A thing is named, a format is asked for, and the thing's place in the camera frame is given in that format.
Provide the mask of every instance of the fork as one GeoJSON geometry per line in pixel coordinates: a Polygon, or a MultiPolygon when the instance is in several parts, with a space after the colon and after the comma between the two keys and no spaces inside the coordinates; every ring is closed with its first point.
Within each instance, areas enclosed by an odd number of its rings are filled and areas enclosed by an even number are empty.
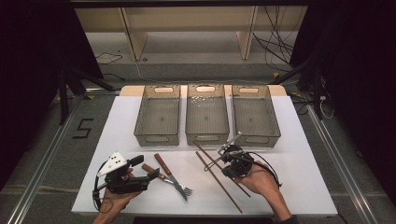
{"type": "MultiPolygon", "coordinates": [[[[145,163],[143,163],[142,169],[145,170],[145,171],[147,171],[147,172],[149,172],[149,173],[152,172],[152,171],[154,171],[154,169],[151,168],[151,166],[149,166],[149,165],[147,165],[147,164],[145,164],[145,163]]],[[[168,178],[166,177],[166,175],[163,175],[163,174],[160,173],[160,174],[158,175],[158,177],[159,177],[161,180],[163,180],[165,183],[168,183],[168,184],[173,185],[172,180],[168,179],[168,178]]],[[[182,185],[182,184],[180,184],[180,183],[179,183],[179,185],[180,185],[181,188],[184,190],[184,192],[186,193],[187,196],[191,196],[191,195],[192,195],[192,189],[189,189],[189,188],[187,188],[186,186],[184,186],[184,185],[182,185]]]]}

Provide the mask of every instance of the gray plastic container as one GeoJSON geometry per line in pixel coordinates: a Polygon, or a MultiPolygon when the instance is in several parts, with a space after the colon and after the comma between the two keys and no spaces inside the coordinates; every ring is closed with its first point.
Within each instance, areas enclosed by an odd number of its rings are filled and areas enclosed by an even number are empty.
{"type": "Polygon", "coordinates": [[[274,147],[280,137],[268,86],[233,86],[234,134],[241,147],[274,147]]]}
{"type": "Polygon", "coordinates": [[[141,147],[178,146],[180,86],[146,86],[134,127],[141,147]]]}
{"type": "Polygon", "coordinates": [[[222,145],[230,134],[222,84],[189,84],[187,94],[187,144],[222,145]]]}

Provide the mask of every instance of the white tabletop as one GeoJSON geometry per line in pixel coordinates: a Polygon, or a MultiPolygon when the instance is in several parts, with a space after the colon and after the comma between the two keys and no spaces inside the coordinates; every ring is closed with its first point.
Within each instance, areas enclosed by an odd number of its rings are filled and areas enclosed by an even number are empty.
{"type": "MultiPolygon", "coordinates": [[[[231,100],[229,96],[226,98],[228,114],[231,118],[231,100]]],[[[138,96],[116,97],[72,212],[97,213],[92,202],[95,175],[100,165],[112,153],[118,151],[125,159],[144,155],[144,163],[153,168],[160,167],[153,156],[159,152],[177,181],[193,189],[193,194],[186,202],[173,186],[162,182],[159,178],[155,179],[148,185],[148,190],[134,198],[122,210],[122,213],[147,217],[260,217],[273,214],[271,207],[262,196],[250,193],[247,189],[251,195],[249,198],[217,167],[213,167],[212,170],[218,179],[242,209],[243,213],[241,214],[213,176],[204,171],[204,165],[195,154],[195,151],[199,151],[199,149],[196,146],[187,145],[184,132],[187,103],[185,97],[181,98],[179,146],[139,146],[134,137],[134,125],[140,101],[141,97],[138,96]]],[[[282,134],[276,146],[273,148],[244,147],[244,150],[259,152],[271,163],[277,172],[279,182],[283,184],[280,190],[294,215],[335,216],[337,211],[334,203],[307,143],[291,99],[288,96],[273,96],[273,104],[282,134]]],[[[231,120],[230,130],[230,133],[233,133],[231,120]]],[[[217,147],[203,146],[203,148],[207,149],[213,158],[218,156],[215,150],[217,147]]],[[[202,152],[200,153],[209,163],[209,159],[202,152]]],[[[134,174],[141,176],[147,173],[141,169],[141,164],[139,164],[134,167],[134,174]]]]}

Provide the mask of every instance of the human hand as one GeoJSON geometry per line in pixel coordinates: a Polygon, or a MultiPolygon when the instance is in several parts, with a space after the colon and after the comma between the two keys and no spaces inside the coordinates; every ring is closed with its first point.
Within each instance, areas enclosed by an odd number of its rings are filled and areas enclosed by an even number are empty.
{"type": "MultiPolygon", "coordinates": [[[[256,162],[268,167],[261,161],[256,162]]],[[[245,185],[252,192],[262,195],[271,205],[277,221],[283,221],[291,218],[291,212],[286,206],[282,193],[279,191],[273,176],[267,170],[263,169],[259,165],[253,164],[247,175],[236,177],[234,181],[245,185]]]]}
{"type": "MultiPolygon", "coordinates": [[[[133,168],[128,169],[128,176],[134,177],[132,174],[133,168]]],[[[138,196],[143,191],[127,193],[127,194],[113,194],[108,188],[106,188],[105,196],[102,200],[102,205],[99,209],[99,214],[96,217],[94,224],[98,223],[110,223],[112,222],[120,211],[132,200],[132,198],[138,196]]]]}

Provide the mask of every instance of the wooden handle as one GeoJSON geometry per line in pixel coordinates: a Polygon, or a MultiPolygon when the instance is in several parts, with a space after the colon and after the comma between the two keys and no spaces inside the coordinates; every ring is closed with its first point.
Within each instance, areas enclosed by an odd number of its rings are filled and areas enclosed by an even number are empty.
{"type": "MultiPolygon", "coordinates": [[[[149,173],[154,171],[154,169],[151,166],[149,166],[149,165],[147,165],[145,163],[143,163],[142,169],[147,171],[147,172],[149,172],[149,173]]],[[[162,180],[166,179],[166,176],[161,174],[161,173],[158,175],[158,177],[161,178],[162,180]]]]}
{"type": "Polygon", "coordinates": [[[161,167],[165,170],[167,175],[171,175],[171,171],[169,170],[169,168],[166,166],[165,162],[163,161],[163,158],[161,158],[160,154],[155,153],[154,154],[155,159],[157,159],[157,161],[160,163],[161,167]]]}

